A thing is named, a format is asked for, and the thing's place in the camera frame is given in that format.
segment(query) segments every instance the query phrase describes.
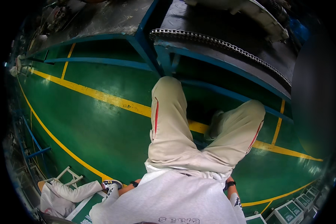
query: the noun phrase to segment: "black wrist strap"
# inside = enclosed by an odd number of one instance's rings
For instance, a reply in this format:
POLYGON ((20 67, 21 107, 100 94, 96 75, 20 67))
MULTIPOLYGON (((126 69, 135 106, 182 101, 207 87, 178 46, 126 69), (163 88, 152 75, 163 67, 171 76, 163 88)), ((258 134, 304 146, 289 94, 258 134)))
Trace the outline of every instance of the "black wrist strap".
POLYGON ((137 186, 138 186, 138 183, 135 182, 135 181, 131 181, 131 184, 132 184, 134 187, 137 187, 137 186))
POLYGON ((228 183, 226 183, 227 188, 233 185, 237 185, 235 181, 229 181, 228 183))
POLYGON ((228 190, 228 188, 233 186, 233 185, 237 185, 235 181, 225 182, 225 187, 224 187, 223 191, 228 190))

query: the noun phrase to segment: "dark round object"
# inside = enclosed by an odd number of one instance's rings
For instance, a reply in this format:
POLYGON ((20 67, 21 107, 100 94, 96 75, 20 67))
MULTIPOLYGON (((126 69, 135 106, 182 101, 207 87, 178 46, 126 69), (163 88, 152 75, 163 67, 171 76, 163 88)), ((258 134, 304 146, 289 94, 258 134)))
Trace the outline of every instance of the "dark round object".
POLYGON ((311 36, 297 56, 291 85, 294 128, 304 150, 324 159, 336 150, 336 47, 311 36))

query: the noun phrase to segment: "electrical box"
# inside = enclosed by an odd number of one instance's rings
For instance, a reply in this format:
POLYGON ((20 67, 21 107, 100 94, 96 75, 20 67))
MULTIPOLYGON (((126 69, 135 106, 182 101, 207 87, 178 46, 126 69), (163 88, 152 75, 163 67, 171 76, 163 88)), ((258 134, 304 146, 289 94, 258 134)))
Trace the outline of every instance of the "electrical box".
POLYGON ((293 201, 288 201, 266 218, 267 224, 299 224, 304 219, 303 210, 293 201))
POLYGON ((307 193, 310 193, 311 195, 313 195, 314 196, 314 199, 318 196, 318 194, 319 194, 319 190, 318 189, 316 189, 316 188, 314 188, 313 186, 312 187, 310 187, 310 189, 309 190, 307 190, 307 193))
POLYGON ((313 206, 314 203, 312 200, 310 200, 310 198, 308 198, 305 194, 301 194, 300 196, 298 196, 294 202, 304 210, 304 212, 309 212, 313 206))
POLYGON ((261 214, 245 217, 246 224, 266 224, 261 214))

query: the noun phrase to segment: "person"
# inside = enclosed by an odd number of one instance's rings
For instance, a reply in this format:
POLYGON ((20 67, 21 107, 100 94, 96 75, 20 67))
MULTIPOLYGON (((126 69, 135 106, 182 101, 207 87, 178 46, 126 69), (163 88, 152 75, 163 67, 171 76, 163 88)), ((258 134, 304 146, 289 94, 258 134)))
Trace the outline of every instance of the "person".
POLYGON ((181 83, 160 78, 152 90, 152 130, 140 183, 119 196, 110 194, 90 210, 93 224, 246 223, 231 173, 249 153, 264 123, 264 106, 255 100, 228 112, 217 111, 197 150, 186 116, 181 83), (228 190, 228 198, 223 190, 228 190))
POLYGON ((75 203, 105 190, 112 183, 122 187, 122 183, 117 180, 105 180, 103 183, 93 181, 72 190, 57 179, 49 182, 40 181, 38 182, 41 191, 40 211, 55 217, 66 218, 75 209, 75 203))

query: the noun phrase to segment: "diamond plate metal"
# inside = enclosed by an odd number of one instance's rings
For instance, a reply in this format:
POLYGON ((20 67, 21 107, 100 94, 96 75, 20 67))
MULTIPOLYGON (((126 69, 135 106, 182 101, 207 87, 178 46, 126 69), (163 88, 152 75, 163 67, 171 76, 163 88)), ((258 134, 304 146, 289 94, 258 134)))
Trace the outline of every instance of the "diamond plate metal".
MULTIPOLYGON (((183 1, 173 0, 161 29, 184 30, 221 39, 259 57, 281 72, 289 82, 292 81, 296 61, 293 50, 280 42, 268 43, 265 31, 243 14, 231 15, 228 11, 198 5, 191 7, 183 1)), ((218 52, 209 53, 211 57, 224 60, 218 52)))
POLYGON ((86 4, 75 19, 62 31, 38 37, 27 57, 48 47, 74 38, 99 34, 134 35, 154 0, 111 0, 86 4))

